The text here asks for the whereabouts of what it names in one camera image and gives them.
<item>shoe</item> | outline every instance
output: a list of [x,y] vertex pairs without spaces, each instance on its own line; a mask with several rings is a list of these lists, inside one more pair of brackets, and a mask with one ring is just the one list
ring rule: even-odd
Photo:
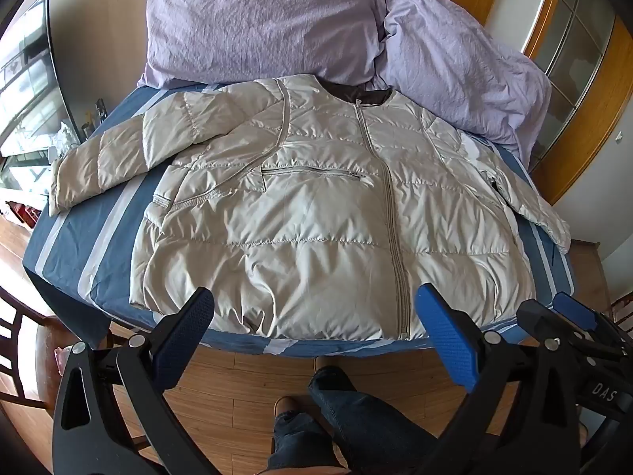
[[299,411],[301,406],[292,396],[282,396],[275,402],[275,417],[289,411]]
[[315,373],[326,366],[338,366],[341,357],[339,355],[320,355],[315,357]]

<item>jacket pocket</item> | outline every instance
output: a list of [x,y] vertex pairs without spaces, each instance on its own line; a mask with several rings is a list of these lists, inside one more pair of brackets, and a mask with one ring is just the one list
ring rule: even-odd
[[285,175],[287,173],[312,173],[321,177],[343,177],[360,181],[364,178],[361,173],[347,169],[313,168],[312,166],[287,166],[286,168],[262,168],[264,177],[269,175]]

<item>pillowcase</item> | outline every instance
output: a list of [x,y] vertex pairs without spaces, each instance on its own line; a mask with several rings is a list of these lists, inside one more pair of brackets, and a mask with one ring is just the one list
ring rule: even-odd
[[451,0],[387,0],[387,11],[372,85],[394,87],[527,166],[552,94],[545,74]]
[[312,73],[357,85],[375,73],[385,0],[148,0],[138,86]]

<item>blue gripper pad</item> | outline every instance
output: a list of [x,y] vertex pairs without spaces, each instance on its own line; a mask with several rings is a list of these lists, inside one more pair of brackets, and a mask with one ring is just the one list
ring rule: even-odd
[[553,301],[554,310],[562,314],[584,331],[595,331],[597,327],[596,315],[574,298],[565,293],[557,293]]
[[214,310],[211,291],[199,287],[178,314],[165,316],[154,328],[150,335],[152,381],[158,391],[178,384],[213,320]]
[[451,309],[431,283],[420,285],[415,310],[453,382],[471,392],[479,380],[479,328],[466,313]]

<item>white wall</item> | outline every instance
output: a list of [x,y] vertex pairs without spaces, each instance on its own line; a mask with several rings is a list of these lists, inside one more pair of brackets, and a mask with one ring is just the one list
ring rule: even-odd
[[542,3],[543,0],[495,0],[485,28],[496,40],[522,52]]
[[51,0],[59,79],[78,125],[99,97],[112,110],[135,88],[145,63],[146,1]]
[[611,301],[633,291],[633,234],[602,261]]
[[569,222],[574,239],[600,243],[601,259],[633,233],[633,101],[592,163],[554,207]]

